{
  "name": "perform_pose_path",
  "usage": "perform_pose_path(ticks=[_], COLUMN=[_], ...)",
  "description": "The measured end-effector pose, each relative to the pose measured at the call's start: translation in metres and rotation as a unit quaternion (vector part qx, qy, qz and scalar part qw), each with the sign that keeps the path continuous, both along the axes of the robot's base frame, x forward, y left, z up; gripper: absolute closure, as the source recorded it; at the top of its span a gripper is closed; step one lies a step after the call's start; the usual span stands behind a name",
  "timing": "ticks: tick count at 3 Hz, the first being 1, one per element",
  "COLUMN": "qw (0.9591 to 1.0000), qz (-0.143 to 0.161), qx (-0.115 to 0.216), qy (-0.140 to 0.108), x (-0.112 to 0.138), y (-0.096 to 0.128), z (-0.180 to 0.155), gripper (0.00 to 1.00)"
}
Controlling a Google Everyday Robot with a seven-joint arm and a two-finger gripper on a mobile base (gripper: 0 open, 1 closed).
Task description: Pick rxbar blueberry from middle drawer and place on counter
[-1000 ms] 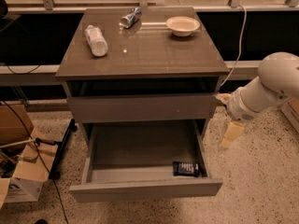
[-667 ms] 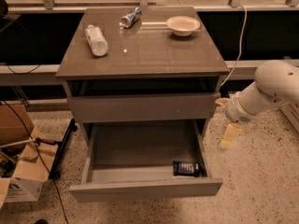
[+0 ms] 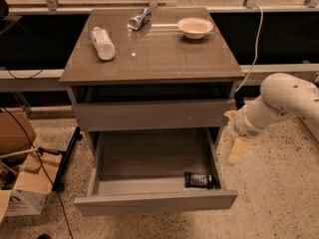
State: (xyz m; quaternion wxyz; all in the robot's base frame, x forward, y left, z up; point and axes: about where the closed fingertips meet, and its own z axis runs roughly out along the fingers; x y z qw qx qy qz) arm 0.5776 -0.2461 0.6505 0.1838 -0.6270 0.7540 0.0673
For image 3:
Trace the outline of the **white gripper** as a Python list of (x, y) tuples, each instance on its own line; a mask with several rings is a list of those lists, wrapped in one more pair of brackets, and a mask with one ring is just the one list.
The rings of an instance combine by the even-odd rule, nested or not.
[(247, 152), (250, 147), (250, 140), (248, 137), (257, 137), (264, 132), (263, 128), (256, 126), (250, 121), (248, 118), (247, 108), (248, 105), (245, 105), (238, 111), (227, 111), (224, 113), (224, 116), (229, 120), (234, 119), (233, 128), (239, 135), (241, 135), (235, 140), (230, 151), (227, 159), (227, 162), (230, 164), (237, 163)]

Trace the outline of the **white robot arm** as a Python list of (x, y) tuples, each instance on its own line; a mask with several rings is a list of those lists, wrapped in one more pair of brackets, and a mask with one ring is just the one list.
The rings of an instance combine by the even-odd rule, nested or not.
[(227, 160), (229, 164), (235, 164), (248, 150), (251, 138), (260, 136), (270, 125), (291, 117), (300, 118), (318, 137), (318, 88), (289, 74), (272, 74), (263, 80), (260, 95), (253, 102), (224, 115), (233, 119), (233, 129), (238, 134)]

